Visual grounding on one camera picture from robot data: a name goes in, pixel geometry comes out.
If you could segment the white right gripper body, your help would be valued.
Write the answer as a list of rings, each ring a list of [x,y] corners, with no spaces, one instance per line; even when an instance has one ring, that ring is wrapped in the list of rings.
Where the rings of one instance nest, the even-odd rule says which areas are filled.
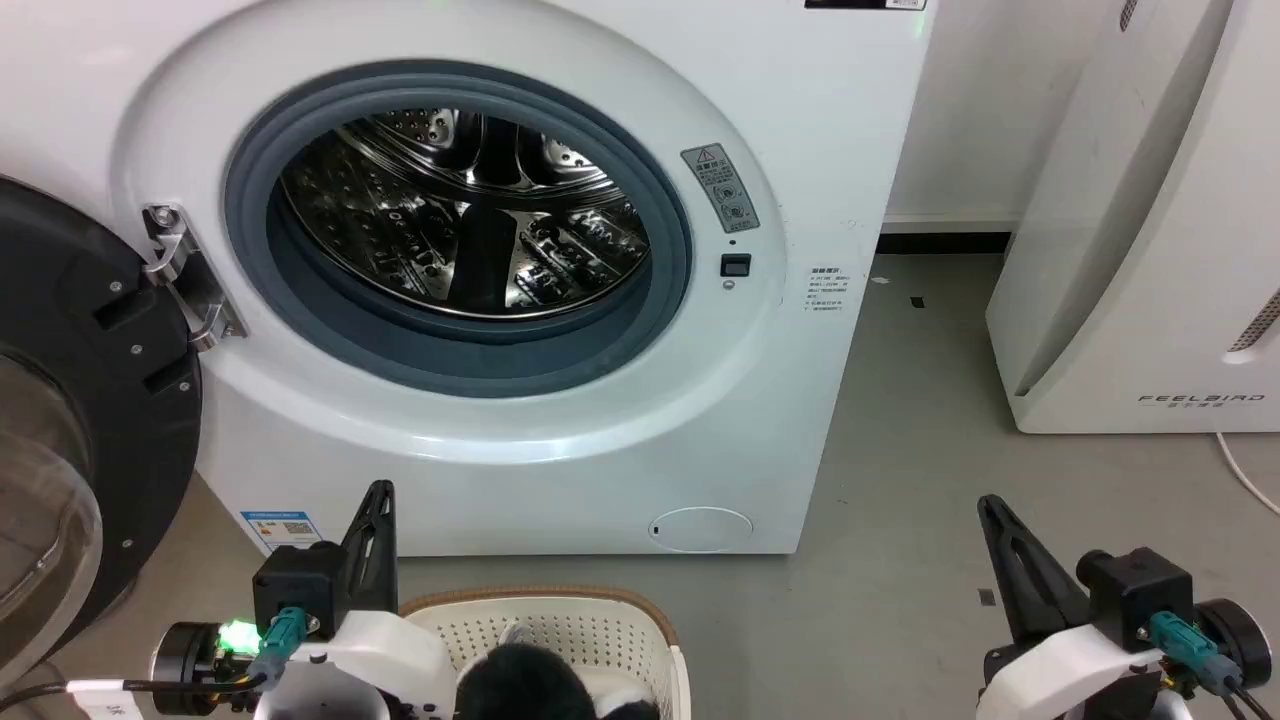
[[[977,703],[979,719],[1056,719],[1078,708],[1134,666],[1152,666],[1160,650],[1124,650],[1092,625],[1050,635],[1000,669]]]

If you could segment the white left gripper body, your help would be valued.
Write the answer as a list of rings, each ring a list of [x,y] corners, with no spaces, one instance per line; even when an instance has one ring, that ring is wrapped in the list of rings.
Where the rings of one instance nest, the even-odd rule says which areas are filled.
[[[351,611],[306,641],[261,693],[256,719],[451,719],[457,671],[435,633],[388,611]]]

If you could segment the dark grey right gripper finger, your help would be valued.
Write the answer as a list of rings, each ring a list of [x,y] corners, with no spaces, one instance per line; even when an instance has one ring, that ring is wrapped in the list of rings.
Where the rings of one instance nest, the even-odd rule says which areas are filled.
[[[977,514],[1014,646],[1089,623],[1087,594],[1002,497],[982,496]]]

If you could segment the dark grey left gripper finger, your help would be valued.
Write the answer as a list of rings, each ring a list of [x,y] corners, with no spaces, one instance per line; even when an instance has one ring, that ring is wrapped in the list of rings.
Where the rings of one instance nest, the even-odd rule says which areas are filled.
[[[397,612],[398,552],[392,480],[380,479],[369,486],[340,547],[346,552],[340,588],[347,609]]]

